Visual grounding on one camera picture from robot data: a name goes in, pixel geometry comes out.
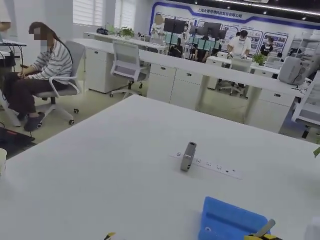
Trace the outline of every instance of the white shirt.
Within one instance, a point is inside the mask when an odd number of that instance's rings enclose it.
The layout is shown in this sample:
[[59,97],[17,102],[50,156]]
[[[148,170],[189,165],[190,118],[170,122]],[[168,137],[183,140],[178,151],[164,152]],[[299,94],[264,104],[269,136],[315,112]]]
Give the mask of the white shirt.
[[161,39],[163,40],[163,36],[160,34],[164,33],[165,24],[157,25],[156,23],[153,23],[151,26],[151,38],[153,39]]
[[239,40],[240,36],[232,38],[229,45],[233,47],[232,54],[242,56],[245,54],[246,50],[251,49],[251,39],[246,37],[244,41]]
[[[11,19],[9,16],[8,8],[6,6],[5,0],[0,0],[0,23],[11,23]],[[3,39],[7,38],[7,31],[2,32],[1,36]]]

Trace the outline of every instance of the power strip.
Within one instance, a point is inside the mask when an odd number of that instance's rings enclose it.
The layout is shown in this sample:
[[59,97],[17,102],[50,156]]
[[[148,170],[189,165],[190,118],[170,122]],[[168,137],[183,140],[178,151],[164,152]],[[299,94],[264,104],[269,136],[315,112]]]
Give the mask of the power strip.
[[[170,157],[173,157],[175,159],[179,159],[182,161],[182,156],[184,154],[179,151],[177,153],[173,153],[173,154],[169,154]],[[206,161],[201,159],[198,155],[197,152],[194,155],[193,161],[192,161],[193,165],[205,168],[205,169],[209,169],[224,175],[227,175],[229,177],[235,178],[235,179],[242,179],[241,173],[233,168],[229,168],[229,167],[224,167],[221,164],[217,164],[211,161]]]

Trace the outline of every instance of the desk surface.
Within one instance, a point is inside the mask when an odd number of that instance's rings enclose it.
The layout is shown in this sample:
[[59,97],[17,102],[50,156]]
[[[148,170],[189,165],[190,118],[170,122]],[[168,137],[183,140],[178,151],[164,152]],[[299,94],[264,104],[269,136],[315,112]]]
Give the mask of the desk surface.
[[[222,63],[226,63],[226,64],[231,64],[231,62],[232,62],[231,59],[226,59],[224,57],[218,57],[218,56],[210,56],[207,58],[207,60],[222,62]],[[253,64],[251,65],[251,69],[269,72],[269,73],[273,73],[273,74],[280,73],[280,69],[275,69],[275,68],[267,67],[267,66],[257,66],[257,65],[253,65]]]
[[10,56],[10,53],[6,51],[0,51],[0,59],[3,59],[4,57]]
[[142,41],[142,40],[138,40],[138,39],[132,39],[131,38],[131,39],[127,40],[124,37],[120,37],[120,36],[116,36],[116,35],[104,35],[104,34],[100,34],[100,33],[96,33],[96,32],[84,32],[84,34],[90,34],[90,35],[98,36],[98,37],[101,37],[101,38],[106,38],[106,39],[111,39],[111,40],[116,40],[116,41],[122,41],[122,42],[130,43],[130,44],[135,44],[135,45],[144,46],[144,47],[153,48],[153,49],[158,49],[158,50],[166,49],[165,45],[160,45],[160,44],[147,42],[147,41]]
[[[242,180],[169,154],[197,154]],[[0,181],[3,240],[197,240],[206,196],[276,221],[272,233],[303,239],[320,216],[313,143],[131,96],[7,161]]]
[[[112,43],[98,41],[95,39],[75,38],[73,41],[83,44],[87,48],[100,50],[107,53],[114,53]],[[150,51],[139,51],[139,57],[142,61],[151,64],[158,64],[166,67],[182,69],[192,73],[224,79],[227,81],[238,82],[261,89],[275,91],[277,93],[287,94],[295,97],[303,97],[304,95],[297,90],[292,89],[292,85],[280,82],[270,77],[251,74],[243,71],[223,68],[216,65],[209,65],[201,62],[190,61],[188,59],[177,58],[164,54],[158,54]]]

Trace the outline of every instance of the window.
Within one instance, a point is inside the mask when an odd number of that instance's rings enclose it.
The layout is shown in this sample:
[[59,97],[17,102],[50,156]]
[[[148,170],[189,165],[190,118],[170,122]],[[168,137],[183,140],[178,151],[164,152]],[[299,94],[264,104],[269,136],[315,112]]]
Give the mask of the window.
[[73,23],[102,26],[103,9],[104,0],[73,0]]
[[114,13],[114,27],[120,29],[128,27],[134,29],[137,0],[116,0]]

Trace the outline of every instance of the potted plant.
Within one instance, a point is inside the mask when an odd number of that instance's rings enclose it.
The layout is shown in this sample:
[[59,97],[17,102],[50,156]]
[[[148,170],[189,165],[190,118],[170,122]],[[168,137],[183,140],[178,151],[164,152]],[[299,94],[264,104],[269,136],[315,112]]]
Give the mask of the potted plant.
[[262,54],[255,54],[252,56],[253,64],[256,64],[259,66],[262,66],[266,60],[267,60],[266,56],[264,56]]
[[128,28],[127,26],[123,26],[119,33],[126,40],[133,38],[135,36],[135,32],[132,30],[132,28]]

